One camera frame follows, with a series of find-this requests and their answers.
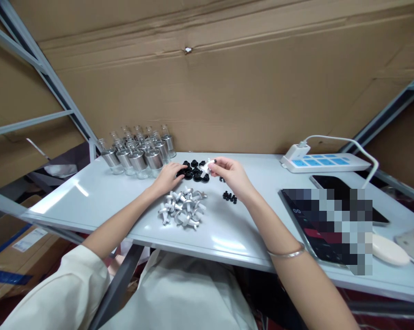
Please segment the power strip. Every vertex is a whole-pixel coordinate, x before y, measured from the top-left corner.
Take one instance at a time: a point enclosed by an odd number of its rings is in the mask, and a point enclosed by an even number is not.
[[[283,156],[280,162],[292,173],[363,171],[370,166],[352,154],[313,154],[293,160]]]

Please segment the white shirt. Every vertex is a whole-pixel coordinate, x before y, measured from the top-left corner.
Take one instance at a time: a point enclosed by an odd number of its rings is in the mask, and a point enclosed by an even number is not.
[[[32,289],[0,329],[87,329],[109,286],[101,259],[80,245]],[[137,291],[102,329],[257,329],[225,265],[156,250]]]

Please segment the white sleeve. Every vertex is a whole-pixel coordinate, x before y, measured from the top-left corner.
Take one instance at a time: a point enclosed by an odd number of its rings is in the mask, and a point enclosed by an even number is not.
[[[108,286],[103,261],[79,245],[63,256],[57,272],[25,296],[0,329],[87,329]]]

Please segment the white computer mouse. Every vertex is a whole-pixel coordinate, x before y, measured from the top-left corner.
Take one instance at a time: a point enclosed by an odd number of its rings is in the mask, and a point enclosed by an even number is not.
[[[402,247],[377,234],[372,234],[372,254],[395,266],[405,266],[410,262],[410,257]]]

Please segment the blue tape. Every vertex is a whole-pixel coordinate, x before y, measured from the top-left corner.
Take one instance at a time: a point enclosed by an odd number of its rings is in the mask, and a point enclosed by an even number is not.
[[[0,283],[26,285],[32,277],[32,275],[21,275],[0,270]]]
[[[24,232],[26,232],[32,225],[26,224],[21,230],[19,230],[12,238],[10,238],[8,241],[3,243],[0,246],[0,253],[7,248],[11,243],[13,243],[16,239],[19,238],[20,235],[22,235]]]

